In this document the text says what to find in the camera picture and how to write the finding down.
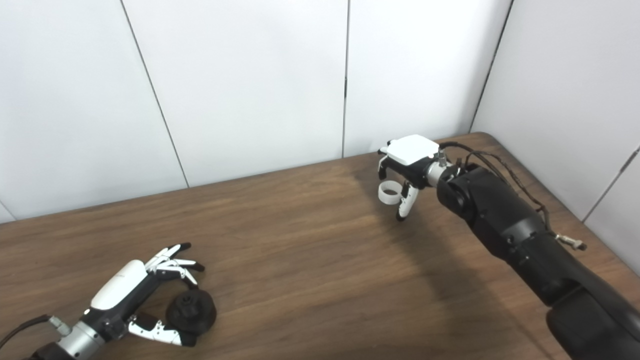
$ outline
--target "white robotic hand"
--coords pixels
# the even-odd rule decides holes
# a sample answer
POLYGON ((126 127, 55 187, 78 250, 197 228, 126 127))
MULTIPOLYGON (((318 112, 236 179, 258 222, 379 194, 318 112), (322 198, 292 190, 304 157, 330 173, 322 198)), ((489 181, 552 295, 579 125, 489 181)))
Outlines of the white robotic hand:
POLYGON ((387 146, 378 150, 384 155, 378 163, 378 177, 387 178, 387 168, 391 168, 404 177, 404 185, 395 181, 385 181, 378 188, 378 197, 385 204, 400 202, 396 218, 403 221, 411 211, 418 192, 427 186, 436 186, 442 172, 451 164, 447 161, 440 146, 421 135, 410 135, 387 142, 387 146), (389 195, 388 190, 398 192, 389 195))
POLYGON ((176 244, 160 250, 145 264, 145 270, 160 280, 182 279, 191 289, 198 288, 198 282, 188 269, 204 271, 204 266, 193 260, 173 259, 178 252, 191 247, 190 243, 176 244))

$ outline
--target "white tape roll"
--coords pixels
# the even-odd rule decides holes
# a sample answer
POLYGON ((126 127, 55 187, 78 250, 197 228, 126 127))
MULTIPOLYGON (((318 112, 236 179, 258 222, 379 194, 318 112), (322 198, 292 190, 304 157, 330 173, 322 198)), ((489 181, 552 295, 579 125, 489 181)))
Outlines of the white tape roll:
POLYGON ((400 185, 398 182, 393 180, 383 181, 378 187, 378 198, 380 199, 380 201, 384 202, 387 205, 394 205, 400 202, 400 198, 402 197, 402 195, 400 195, 401 192, 402 185, 400 185), (396 194, 389 195, 385 193, 385 190, 390 190, 392 192, 395 192, 396 194))

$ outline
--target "black cable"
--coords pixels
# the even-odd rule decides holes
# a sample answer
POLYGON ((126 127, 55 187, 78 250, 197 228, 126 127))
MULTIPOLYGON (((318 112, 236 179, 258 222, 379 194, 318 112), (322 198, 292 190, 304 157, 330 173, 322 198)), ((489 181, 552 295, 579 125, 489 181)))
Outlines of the black cable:
POLYGON ((539 208, 536 209, 537 212, 542 212, 543 216, 545 218, 545 227, 547 228, 547 230, 551 231, 551 223, 549 220, 549 211, 546 207, 546 205, 544 205, 542 202, 540 202, 538 199, 536 199, 533 195, 531 195, 531 193, 527 190, 527 187, 524 186, 524 184, 522 183, 522 181, 520 180, 520 178, 516 175, 515 172, 513 172, 513 169, 509 166, 509 164, 507 164, 506 161, 504 161, 500 156, 497 156, 496 154, 492 154, 490 152, 486 152, 486 151, 472 151, 467 155, 467 158, 465 159, 465 166, 467 166, 467 163, 469 161, 469 158, 471 157, 471 155, 487 155, 487 156, 491 156, 494 159, 498 160, 498 162, 500 162, 500 164, 507 170, 507 172, 509 173, 509 176, 511 176, 511 178, 513 179, 513 181, 516 183, 516 185, 518 185, 518 187, 522 190, 523 193, 525 193, 525 195, 529 198, 529 200, 531 200, 531 202, 533 202, 534 204, 538 205, 539 208))
POLYGON ((509 164, 507 164, 504 160, 502 160, 502 158, 500 158, 500 156, 497 156, 496 154, 492 154, 492 153, 487 152, 487 151, 473 150, 471 147, 466 146, 465 144, 462 144, 462 143, 459 143, 459 142, 444 142, 444 143, 440 144, 440 148, 441 149, 444 149, 444 148, 447 148, 447 147, 459 147, 460 149, 464 149, 464 150, 469 152, 469 154, 465 158, 465 165, 464 165, 465 168, 467 167, 467 165, 469 163, 469 158, 471 156, 475 156, 478 159, 480 159, 497 177, 499 177, 500 180, 504 181, 511 188, 513 188, 511 183, 509 183, 509 181, 507 181, 507 179, 502 175, 500 170, 498 170, 488 159, 486 159, 484 157, 484 155, 491 156, 491 157, 495 158, 496 160, 498 160, 500 162, 500 164, 507 170, 507 172, 509 173, 509 175, 511 176, 513 181, 516 183, 516 185, 518 185, 518 187, 522 190, 522 192, 525 193, 525 195, 529 198, 529 200, 531 200, 531 202, 533 202, 534 204, 539 206, 539 208, 536 209, 536 212, 542 212, 543 213, 543 216, 544 216, 544 219, 545 219, 545 227, 547 228, 548 231, 551 231, 551 222, 549 220, 549 211, 548 211, 546 205, 544 205, 538 199, 533 197, 533 195, 531 195, 531 193, 529 193, 529 191, 524 186, 524 184, 522 183, 520 178, 513 172, 513 169, 511 169, 509 164))
POLYGON ((8 333, 2 340, 0 340, 0 348, 2 348, 4 346, 4 344, 6 344, 6 342, 9 341, 9 339, 11 339, 18 332, 23 331, 24 329, 26 329, 28 327, 31 327, 31 326, 34 326, 36 324, 47 322, 47 321, 49 321, 50 317, 51 316, 49 316, 49 315, 40 315, 37 318, 33 318, 31 320, 28 320, 28 321, 20 324, 14 330, 12 330, 10 333, 8 333))
MULTIPOLYGON (((441 149, 445 149, 447 147, 459 147, 460 149, 464 149, 466 151, 468 151, 470 154, 475 153, 476 151, 473 150, 472 148, 466 146, 463 143, 459 143, 459 142, 444 142, 440 144, 440 148, 441 149)), ((478 159, 480 159, 485 165, 486 167, 489 168, 489 170, 491 170, 500 180, 504 181, 506 184, 508 184, 509 186, 511 186, 511 184, 509 184, 509 181, 507 181, 507 179, 504 177, 504 175, 502 175, 502 173, 500 172, 500 170, 498 170, 498 168, 495 167, 494 164, 491 163, 491 161, 489 161, 487 158, 485 158, 484 156, 482 156, 482 154, 476 154, 476 157, 478 159)))

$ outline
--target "wooden table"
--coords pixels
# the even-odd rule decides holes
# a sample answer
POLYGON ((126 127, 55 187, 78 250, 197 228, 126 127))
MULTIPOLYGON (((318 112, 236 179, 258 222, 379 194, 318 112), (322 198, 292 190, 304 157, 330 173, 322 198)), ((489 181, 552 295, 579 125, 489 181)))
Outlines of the wooden table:
MULTIPOLYGON (((493 138, 455 139, 513 164, 554 229, 588 243, 574 254, 640 306, 639 279, 493 138)), ((213 330, 195 348, 126 336, 95 359, 567 359, 545 307, 433 189, 396 221, 396 207, 377 198, 378 160, 354 156, 4 224, 0 332, 42 313, 74 323, 126 262, 190 241, 182 258, 207 267, 196 278, 218 307, 213 330)), ((184 288, 163 285, 142 310, 163 317, 184 288)), ((20 359, 56 338, 46 325, 30 328, 0 357, 20 359)))

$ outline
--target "robotic arm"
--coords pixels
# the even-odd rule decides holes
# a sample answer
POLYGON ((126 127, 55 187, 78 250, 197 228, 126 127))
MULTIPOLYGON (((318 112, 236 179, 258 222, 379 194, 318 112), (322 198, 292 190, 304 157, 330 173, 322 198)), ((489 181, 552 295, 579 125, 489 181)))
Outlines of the robotic arm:
POLYGON ((174 259, 191 247, 182 243, 166 247, 147 263, 132 260, 94 296, 91 306, 70 332, 55 343, 40 347, 34 360, 86 360, 105 343, 127 333, 178 346, 195 346, 196 337, 208 331, 216 318, 211 296, 198 290, 189 269, 204 271, 192 260, 174 259), (182 279, 190 288, 179 295, 167 310, 168 325, 138 308, 162 282, 182 279))
POLYGON ((550 308, 547 325, 572 359, 640 359, 640 313, 560 242, 580 250, 584 244, 553 233, 496 173, 473 163, 451 164, 445 146, 419 135, 387 145, 378 151, 384 155, 380 179, 387 168, 406 179, 398 220, 408 216, 419 190, 436 188, 440 203, 464 219, 489 253, 505 261, 550 308))

